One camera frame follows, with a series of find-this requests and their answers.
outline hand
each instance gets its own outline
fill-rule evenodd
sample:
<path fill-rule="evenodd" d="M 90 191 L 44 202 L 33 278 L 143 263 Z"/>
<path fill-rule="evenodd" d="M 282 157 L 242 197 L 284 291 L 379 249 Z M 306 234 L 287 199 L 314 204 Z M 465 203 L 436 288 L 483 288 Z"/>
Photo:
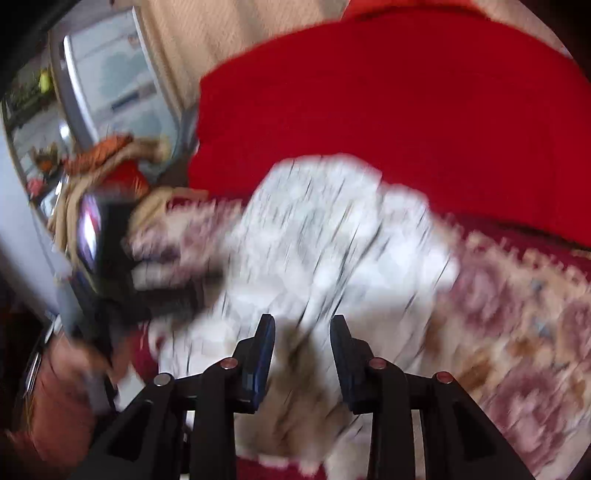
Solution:
<path fill-rule="evenodd" d="M 50 345 L 50 361 L 58 379 L 84 390 L 84 378 L 108 375 L 113 385 L 123 379 L 131 363 L 131 343 L 123 340 L 115 348 L 112 365 L 94 347 L 70 341 L 62 333 Z"/>

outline floral blanket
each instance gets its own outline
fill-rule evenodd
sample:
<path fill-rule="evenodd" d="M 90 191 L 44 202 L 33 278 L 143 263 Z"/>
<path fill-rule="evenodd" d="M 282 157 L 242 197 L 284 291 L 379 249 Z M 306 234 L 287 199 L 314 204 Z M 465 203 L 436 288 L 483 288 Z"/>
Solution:
<path fill-rule="evenodd" d="M 586 253 L 543 252 L 523 235 L 516 246 L 511 231 L 438 229 L 460 273 L 439 295 L 422 373 L 452 372 L 538 479 L 566 478 L 591 440 Z"/>

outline red cloth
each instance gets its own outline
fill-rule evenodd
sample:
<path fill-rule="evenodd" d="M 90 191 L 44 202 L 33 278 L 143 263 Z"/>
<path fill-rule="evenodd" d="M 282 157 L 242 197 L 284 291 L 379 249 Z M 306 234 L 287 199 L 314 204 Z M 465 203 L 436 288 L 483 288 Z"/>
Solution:
<path fill-rule="evenodd" d="M 189 185 L 247 197 L 277 161 L 350 153 L 436 212 L 591 245 L 591 89 L 480 15 L 398 9 L 272 40 L 202 80 Z"/>

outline silver screw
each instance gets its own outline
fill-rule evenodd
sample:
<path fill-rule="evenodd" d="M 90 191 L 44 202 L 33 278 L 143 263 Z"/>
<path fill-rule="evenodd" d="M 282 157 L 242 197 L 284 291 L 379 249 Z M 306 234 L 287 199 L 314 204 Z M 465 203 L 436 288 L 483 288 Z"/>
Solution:
<path fill-rule="evenodd" d="M 172 379 L 173 376 L 170 374 L 158 374 L 154 377 L 154 385 L 157 387 L 163 387 L 167 385 Z"/>
<path fill-rule="evenodd" d="M 383 358 L 380 358 L 378 356 L 373 357 L 369 361 L 369 366 L 371 368 L 373 368 L 374 370 L 383 370 L 384 368 L 386 368 L 386 365 L 388 365 L 386 360 L 384 360 Z"/>
<path fill-rule="evenodd" d="M 234 357 L 229 356 L 220 362 L 220 367 L 224 370 L 231 370 L 232 368 L 236 368 L 238 366 L 238 360 Z"/>
<path fill-rule="evenodd" d="M 449 384 L 453 382 L 453 375 L 450 372 L 437 372 L 435 378 L 439 383 Z"/>

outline white cloth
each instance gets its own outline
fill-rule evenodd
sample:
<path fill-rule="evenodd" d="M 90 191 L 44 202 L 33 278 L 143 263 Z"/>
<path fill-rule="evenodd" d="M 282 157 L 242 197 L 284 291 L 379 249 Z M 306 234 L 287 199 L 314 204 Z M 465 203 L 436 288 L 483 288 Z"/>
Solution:
<path fill-rule="evenodd" d="M 375 355 L 414 370 L 436 288 L 451 287 L 457 266 L 432 233 L 426 198 L 380 177 L 342 154 L 276 164 L 226 236 L 221 295 L 166 341 L 160 370 L 194 375 L 230 356 L 263 313 L 275 317 L 268 394 L 237 419 L 239 449 L 320 462 L 346 430 L 334 314 Z"/>

